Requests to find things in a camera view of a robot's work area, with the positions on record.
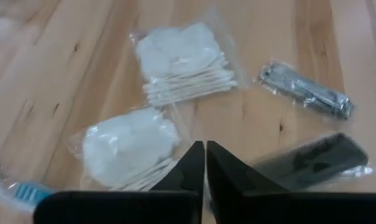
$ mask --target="comb teeth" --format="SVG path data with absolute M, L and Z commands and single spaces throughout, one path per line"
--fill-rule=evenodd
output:
M 345 134 L 337 133 L 260 162 L 253 168 L 274 182 L 300 189 L 367 163 L 367 156 Z

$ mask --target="sealed plastic packet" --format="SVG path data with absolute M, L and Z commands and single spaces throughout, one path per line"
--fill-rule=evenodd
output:
M 150 105 L 248 87 L 232 37 L 215 7 L 187 26 L 137 30 L 130 37 Z
M 349 136 L 330 133 L 250 163 L 273 182 L 291 191 L 372 174 L 365 151 Z
M 0 203 L 19 212 L 32 213 L 54 190 L 35 182 L 20 182 L 7 177 L 0 167 Z
M 349 119 L 352 116 L 354 105 L 346 95 L 301 76 L 285 63 L 271 62 L 265 65 L 258 79 L 273 94 L 288 95 L 305 108 L 337 119 Z
M 132 110 L 68 141 L 81 159 L 82 190 L 150 190 L 193 143 L 175 108 Z

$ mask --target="wood grain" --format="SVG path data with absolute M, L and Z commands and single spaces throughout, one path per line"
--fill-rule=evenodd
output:
M 8 175 L 78 189 L 64 142 L 144 105 L 129 33 L 197 20 L 212 1 L 0 0 L 0 164 Z M 325 121 L 253 84 L 178 104 L 192 139 L 246 162 L 329 130 L 352 135 L 376 167 L 376 0 L 218 0 L 237 57 L 255 78 L 279 60 L 352 97 L 347 123 Z M 329 190 L 376 191 L 376 172 Z M 211 214 L 205 223 L 214 223 Z M 0 205 L 0 223 L 30 223 Z

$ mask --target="cotton ball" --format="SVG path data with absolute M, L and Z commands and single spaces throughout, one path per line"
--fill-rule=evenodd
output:
M 176 127 L 160 111 L 134 111 L 88 128 L 84 165 L 100 184 L 114 187 L 169 156 L 179 140 Z

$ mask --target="plastic bag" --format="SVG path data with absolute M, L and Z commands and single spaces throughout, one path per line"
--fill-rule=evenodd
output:
M 72 136 L 68 148 L 84 165 L 80 189 L 149 190 L 193 141 L 175 107 L 132 110 Z
M 249 85 L 232 37 L 214 7 L 190 25 L 135 30 L 130 37 L 150 105 L 168 105 Z
M 291 191 L 352 180 L 374 171 L 363 149 L 343 133 L 325 134 L 250 164 Z
M 292 66 L 271 62 L 263 67 L 259 82 L 273 94 L 291 96 L 304 108 L 312 108 L 338 119 L 349 119 L 354 105 L 344 94 L 326 88 L 294 71 Z
M 6 176 L 0 167 L 0 203 L 14 210 L 32 213 L 54 190 L 35 182 L 19 182 Z

